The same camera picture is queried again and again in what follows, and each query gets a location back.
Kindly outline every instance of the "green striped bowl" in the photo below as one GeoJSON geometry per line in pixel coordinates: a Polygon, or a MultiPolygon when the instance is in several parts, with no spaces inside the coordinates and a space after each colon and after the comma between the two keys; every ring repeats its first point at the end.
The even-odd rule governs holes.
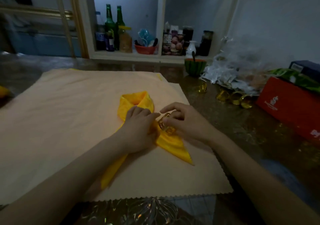
{"type": "Polygon", "coordinates": [[[193,61],[192,58],[187,58],[184,60],[186,72],[192,77],[199,77],[203,73],[206,65],[207,62],[201,59],[196,59],[193,61]]]}

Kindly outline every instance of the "jar lid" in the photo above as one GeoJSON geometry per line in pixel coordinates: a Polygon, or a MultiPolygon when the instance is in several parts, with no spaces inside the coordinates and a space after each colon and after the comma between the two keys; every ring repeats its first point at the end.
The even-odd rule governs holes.
{"type": "Polygon", "coordinates": [[[131,29],[131,27],[119,25],[119,29],[126,29],[126,30],[130,30],[130,29],[131,29]]]}

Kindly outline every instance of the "red basket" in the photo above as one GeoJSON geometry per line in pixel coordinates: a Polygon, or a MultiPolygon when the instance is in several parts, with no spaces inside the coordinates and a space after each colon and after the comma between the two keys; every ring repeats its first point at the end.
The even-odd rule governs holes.
{"type": "Polygon", "coordinates": [[[134,45],[134,47],[136,48],[139,54],[145,54],[145,55],[153,55],[156,50],[156,47],[153,47],[153,46],[144,47],[144,46],[134,45]]]}

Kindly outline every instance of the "person's left hand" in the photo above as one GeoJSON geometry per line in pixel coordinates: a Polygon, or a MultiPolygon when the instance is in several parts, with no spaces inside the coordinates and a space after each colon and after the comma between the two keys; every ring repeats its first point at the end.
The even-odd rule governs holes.
{"type": "Polygon", "coordinates": [[[126,153],[135,153],[155,143],[157,131],[150,128],[159,113],[133,106],[127,112],[123,126],[114,134],[123,141],[126,153]]]}

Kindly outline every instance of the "brown marble table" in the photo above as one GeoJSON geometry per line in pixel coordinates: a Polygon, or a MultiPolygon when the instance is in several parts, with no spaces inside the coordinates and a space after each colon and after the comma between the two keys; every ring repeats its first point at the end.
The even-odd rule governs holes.
{"type": "MultiPolygon", "coordinates": [[[[258,106],[242,109],[239,106],[219,102],[215,98],[219,87],[215,84],[208,83],[207,92],[201,94],[197,91],[200,80],[188,76],[183,65],[172,64],[133,64],[132,62],[68,57],[2,54],[0,56],[0,85],[9,88],[14,97],[37,81],[43,72],[57,68],[160,72],[169,82],[180,84],[190,105],[203,114],[211,124],[228,135],[253,159],[320,214],[320,150],[258,106]]],[[[10,99],[2,100],[0,105],[4,105],[7,101],[10,99]]],[[[213,224],[263,224],[244,191],[221,160],[220,163],[234,188],[234,193],[216,196],[213,224]]],[[[142,224],[142,220],[136,219],[137,217],[133,215],[139,212],[136,210],[138,204],[153,214],[153,224],[165,222],[202,224],[171,202],[157,198],[79,203],[63,223],[142,224]],[[158,211],[158,216],[153,213],[155,210],[158,211]]]]}

